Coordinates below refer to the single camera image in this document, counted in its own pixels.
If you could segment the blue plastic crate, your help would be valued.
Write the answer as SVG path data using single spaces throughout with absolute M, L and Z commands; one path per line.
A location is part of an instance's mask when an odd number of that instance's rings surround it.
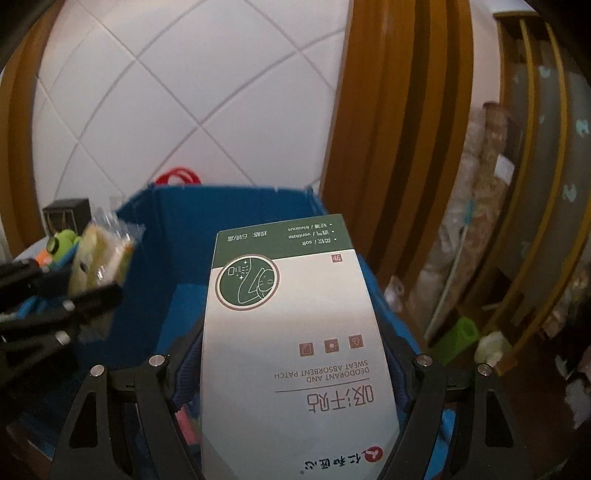
M 215 186 L 152 186 L 132 197 L 118 212 L 120 219 L 143 225 L 124 284 L 124 299 L 111 318 L 106 337 L 88 345 L 71 345 L 66 369 L 49 392 L 37 399 L 32 419 L 45 430 L 61 429 L 86 377 L 106 370 L 134 368 L 154 355 L 166 354 L 172 343 L 204 321 L 211 265 L 217 235 L 222 231 L 329 214 L 310 192 L 270 188 Z M 385 322 L 419 354 L 406 325 L 390 310 L 382 289 L 365 260 L 356 253 L 377 324 Z M 387 358 L 394 391 L 394 372 Z M 176 413 L 181 433 L 201 468 L 199 392 Z M 405 412 L 396 397 L 402 433 Z M 438 454 L 428 477 L 437 478 L 448 442 L 437 442 Z

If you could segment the orange plush toy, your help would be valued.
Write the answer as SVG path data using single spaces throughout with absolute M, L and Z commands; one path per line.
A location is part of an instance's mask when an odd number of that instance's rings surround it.
M 46 249 L 42 249 L 35 257 L 35 261 L 40 267 L 46 267 L 52 263 L 53 259 Z

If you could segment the white green patch box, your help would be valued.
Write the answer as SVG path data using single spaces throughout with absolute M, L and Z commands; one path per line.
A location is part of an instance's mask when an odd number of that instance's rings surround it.
M 339 215 L 217 235 L 200 366 L 207 479 L 375 479 L 400 433 Z

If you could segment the green frog plush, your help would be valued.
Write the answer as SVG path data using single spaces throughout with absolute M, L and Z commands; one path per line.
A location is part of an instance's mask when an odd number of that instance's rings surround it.
M 50 269 L 62 268 L 72 263 L 82 237 L 70 229 L 62 230 L 50 236 L 46 243 L 46 251 L 50 256 Z

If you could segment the black gift box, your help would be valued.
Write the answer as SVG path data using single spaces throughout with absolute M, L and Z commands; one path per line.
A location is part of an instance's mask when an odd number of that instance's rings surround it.
M 42 217 L 50 235 L 72 230 L 81 235 L 91 220 L 87 198 L 55 200 L 42 209 Z

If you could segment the clear yellow pack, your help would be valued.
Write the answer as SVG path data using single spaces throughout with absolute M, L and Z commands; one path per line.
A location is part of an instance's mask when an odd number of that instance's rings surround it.
M 145 227 L 98 209 L 77 244 L 68 294 L 77 296 L 104 285 L 125 282 Z

